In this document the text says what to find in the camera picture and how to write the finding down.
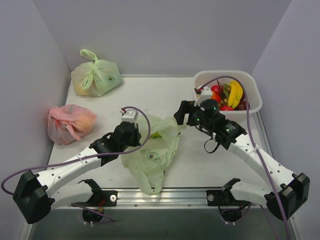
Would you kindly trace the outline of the red tomato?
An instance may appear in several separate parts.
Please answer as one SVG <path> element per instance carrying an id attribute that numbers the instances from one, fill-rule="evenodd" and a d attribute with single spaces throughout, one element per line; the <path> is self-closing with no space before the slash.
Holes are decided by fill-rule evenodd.
<path id="1" fill-rule="evenodd" d="M 231 106 L 223 105 L 219 109 L 220 111 L 234 111 L 234 109 Z"/>

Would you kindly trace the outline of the green pear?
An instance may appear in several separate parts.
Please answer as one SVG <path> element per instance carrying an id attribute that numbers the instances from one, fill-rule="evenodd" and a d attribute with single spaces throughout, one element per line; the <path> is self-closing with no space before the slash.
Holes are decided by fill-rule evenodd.
<path id="1" fill-rule="evenodd" d="M 150 137 L 151 138 L 161 138 L 162 136 L 158 132 L 155 132 L 155 133 L 151 134 Z"/>

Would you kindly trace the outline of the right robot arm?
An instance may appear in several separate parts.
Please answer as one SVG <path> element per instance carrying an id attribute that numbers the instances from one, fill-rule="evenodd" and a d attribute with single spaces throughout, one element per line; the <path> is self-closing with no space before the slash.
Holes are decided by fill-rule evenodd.
<path id="1" fill-rule="evenodd" d="M 253 143 L 242 126 L 218 111 L 216 100 L 207 99 L 200 105 L 183 100 L 174 118 L 178 125 L 186 123 L 210 136 L 218 147 L 243 160 L 264 179 L 265 185 L 254 185 L 233 178 L 222 187 L 221 197 L 226 204 L 244 201 L 266 206 L 273 216 L 285 221 L 307 201 L 310 178 L 287 169 Z"/>

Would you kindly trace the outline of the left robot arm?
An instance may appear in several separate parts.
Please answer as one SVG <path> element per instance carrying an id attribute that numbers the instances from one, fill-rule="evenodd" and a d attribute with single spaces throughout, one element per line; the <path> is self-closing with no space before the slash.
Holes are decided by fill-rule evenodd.
<path id="1" fill-rule="evenodd" d="M 128 154 L 127 148 L 138 149 L 141 134 L 139 125 L 123 121 L 113 132 L 95 140 L 73 158 L 57 164 L 43 166 L 33 173 L 27 169 L 20 176 L 12 198 L 28 224 L 46 217 L 51 210 L 65 206 L 62 188 L 72 180 L 91 170 L 100 168 L 120 155 Z"/>

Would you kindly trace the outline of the yellow banana bunch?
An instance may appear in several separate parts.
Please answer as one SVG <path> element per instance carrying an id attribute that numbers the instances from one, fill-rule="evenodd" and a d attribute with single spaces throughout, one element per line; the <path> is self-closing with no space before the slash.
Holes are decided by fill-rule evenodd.
<path id="1" fill-rule="evenodd" d="M 229 83 L 229 86 L 230 86 L 230 93 L 229 93 L 227 105 L 235 109 L 239 105 L 243 97 L 244 91 L 242 86 L 235 80 L 231 81 Z"/>

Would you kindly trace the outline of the brown longan bunch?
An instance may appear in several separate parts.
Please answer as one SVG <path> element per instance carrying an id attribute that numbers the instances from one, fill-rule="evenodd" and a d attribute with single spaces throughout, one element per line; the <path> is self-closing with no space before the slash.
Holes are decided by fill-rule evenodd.
<path id="1" fill-rule="evenodd" d="M 221 105 L 227 105 L 230 93 L 227 89 L 217 81 L 219 96 L 221 97 Z"/>

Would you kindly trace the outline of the light green fruit bag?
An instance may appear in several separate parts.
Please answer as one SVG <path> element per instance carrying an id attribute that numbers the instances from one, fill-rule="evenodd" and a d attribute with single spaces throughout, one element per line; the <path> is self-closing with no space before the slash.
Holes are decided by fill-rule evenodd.
<path id="1" fill-rule="evenodd" d="M 151 138 L 139 150 L 123 154 L 121 162 L 138 182 L 139 189 L 147 195 L 157 195 L 162 191 L 166 170 L 176 156 L 181 132 L 187 128 L 178 125 L 172 116 L 161 118 L 147 115 L 150 135 L 158 132 L 161 137 Z"/>

